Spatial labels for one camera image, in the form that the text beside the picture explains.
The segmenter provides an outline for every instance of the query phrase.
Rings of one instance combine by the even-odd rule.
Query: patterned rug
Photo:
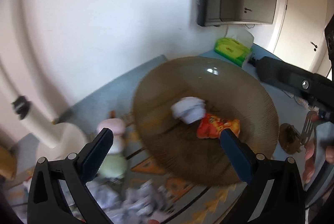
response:
[[[122,187],[123,192],[128,187],[138,188],[144,182],[152,180],[156,187],[165,186],[174,201],[172,215],[162,224],[220,223],[243,191],[245,184],[207,187],[175,177],[160,167],[144,147],[132,124],[131,114],[122,118],[129,125],[125,135],[128,170]]]

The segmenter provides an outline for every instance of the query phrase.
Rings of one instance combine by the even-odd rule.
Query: orange snack bag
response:
[[[210,113],[206,113],[197,129],[197,137],[219,138],[220,133],[226,128],[230,128],[232,132],[239,137],[240,120],[224,120]]]

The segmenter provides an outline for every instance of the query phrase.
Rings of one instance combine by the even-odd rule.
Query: white pipe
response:
[[[49,148],[57,147],[61,141],[61,131],[55,127],[32,103],[21,123]]]
[[[0,61],[0,91],[10,103],[14,102],[20,93],[9,79]],[[55,127],[32,103],[22,124],[41,142],[49,148],[56,147],[61,141],[62,133]]]
[[[0,90],[9,100],[10,103],[14,102],[20,95],[14,84],[9,79],[6,71],[4,70],[0,61]]]
[[[30,35],[28,33],[27,23],[24,15],[23,0],[12,0],[10,6],[12,7],[12,16],[14,20],[14,28],[17,36],[17,45],[23,57],[23,62],[29,72],[29,77],[33,81],[34,89],[39,93],[39,98],[47,109],[48,115],[54,120],[58,118],[58,114],[51,102],[45,97],[43,93],[42,71],[39,68],[35,55],[33,53],[32,44],[30,42]]]

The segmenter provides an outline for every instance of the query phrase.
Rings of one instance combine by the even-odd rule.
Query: brown bowl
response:
[[[186,96],[206,101],[208,112],[240,120],[240,140],[270,158],[278,116],[270,96],[241,68],[206,57],[168,61],[140,82],[133,100],[137,131],[152,156],[171,173],[208,186],[239,182],[218,139],[198,139],[199,121],[186,125],[170,107]]]

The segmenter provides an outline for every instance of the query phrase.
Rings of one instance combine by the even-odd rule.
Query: floor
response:
[[[266,51],[264,49],[255,46],[253,56],[258,59],[263,55],[267,55],[265,52]],[[214,53],[213,51],[204,53],[201,56],[217,58],[226,61],[226,59]],[[129,113],[131,111],[132,96],[141,78],[143,78],[151,69],[154,69],[156,66],[164,63],[165,61],[167,61],[166,57],[159,56],[111,81],[71,107],[60,117],[59,122],[73,123],[81,128],[81,130],[83,130],[86,134],[91,134],[95,132],[95,129],[100,121],[109,117],[109,111],[115,110],[116,117],[120,117],[123,114]],[[255,68],[253,68],[250,64],[243,66],[243,69],[256,77]],[[274,105],[277,109],[279,123],[293,124],[297,130],[301,131],[307,110],[299,106],[294,99],[291,99],[283,91],[266,84],[262,85],[273,99]],[[18,157],[18,173],[35,166],[35,151],[37,145],[38,140],[32,134],[29,134],[14,147],[14,151]],[[278,160],[284,160],[287,156],[288,155],[278,145],[273,157]],[[303,172],[303,153],[294,155],[294,158],[296,159],[300,172]],[[229,194],[226,195],[226,201],[220,203],[220,205],[212,214],[207,215],[206,213],[201,223],[215,223],[219,216],[240,195],[244,187],[244,184],[237,185],[234,191],[230,191]],[[194,188],[194,190],[191,191],[191,195],[189,193],[189,195],[183,197],[182,203],[191,203],[192,206],[190,209],[185,210],[183,214],[180,214],[178,218],[174,219],[170,223],[185,223],[192,220],[194,214],[198,213],[198,210],[201,210],[201,208],[203,209],[204,204],[206,204],[208,201],[211,201],[212,197],[214,197],[218,191],[215,188],[206,189],[207,188],[204,186],[198,186],[198,188]],[[270,183],[265,190],[265,194],[262,198],[263,200],[260,201],[252,218],[255,218],[261,212],[269,191]]]

